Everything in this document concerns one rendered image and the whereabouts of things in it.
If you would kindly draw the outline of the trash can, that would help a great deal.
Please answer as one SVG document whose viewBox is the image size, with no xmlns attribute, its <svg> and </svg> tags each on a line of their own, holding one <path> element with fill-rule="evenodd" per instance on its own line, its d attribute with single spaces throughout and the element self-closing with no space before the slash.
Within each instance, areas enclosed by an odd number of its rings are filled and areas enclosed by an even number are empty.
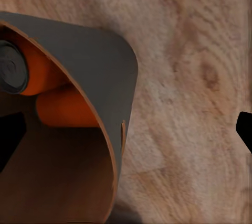
<svg viewBox="0 0 252 224">
<path fill-rule="evenodd" d="M 0 224 L 105 224 L 114 206 L 138 61 L 105 29 L 0 10 L 0 39 L 17 32 L 84 96 L 100 127 L 50 127 L 36 95 L 0 87 L 0 118 L 22 112 L 27 131 L 0 174 Z"/>
</svg>

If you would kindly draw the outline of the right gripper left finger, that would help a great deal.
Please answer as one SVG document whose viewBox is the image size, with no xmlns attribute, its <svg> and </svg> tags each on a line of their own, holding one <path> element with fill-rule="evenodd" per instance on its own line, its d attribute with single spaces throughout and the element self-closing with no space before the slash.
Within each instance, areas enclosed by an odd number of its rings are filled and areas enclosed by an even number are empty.
<svg viewBox="0 0 252 224">
<path fill-rule="evenodd" d="M 22 112 L 0 118 L 0 174 L 27 131 Z"/>
</svg>

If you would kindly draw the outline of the can of soda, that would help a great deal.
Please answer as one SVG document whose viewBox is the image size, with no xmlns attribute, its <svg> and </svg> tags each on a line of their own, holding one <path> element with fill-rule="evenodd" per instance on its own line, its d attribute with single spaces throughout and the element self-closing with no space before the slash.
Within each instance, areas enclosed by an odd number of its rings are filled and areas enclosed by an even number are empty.
<svg viewBox="0 0 252 224">
<path fill-rule="evenodd" d="M 19 33 L 0 39 L 0 87 L 5 91 L 36 95 L 69 82 L 48 56 Z"/>
<path fill-rule="evenodd" d="M 36 95 L 35 112 L 41 123 L 50 127 L 100 127 L 72 82 Z"/>
</svg>

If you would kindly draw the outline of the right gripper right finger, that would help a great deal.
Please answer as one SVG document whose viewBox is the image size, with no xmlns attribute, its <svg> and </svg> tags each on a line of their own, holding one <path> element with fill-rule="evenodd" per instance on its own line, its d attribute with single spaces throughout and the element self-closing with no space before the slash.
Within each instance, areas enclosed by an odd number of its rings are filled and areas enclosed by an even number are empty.
<svg viewBox="0 0 252 224">
<path fill-rule="evenodd" d="M 237 119 L 236 131 L 252 153 L 252 113 L 240 112 Z"/>
</svg>

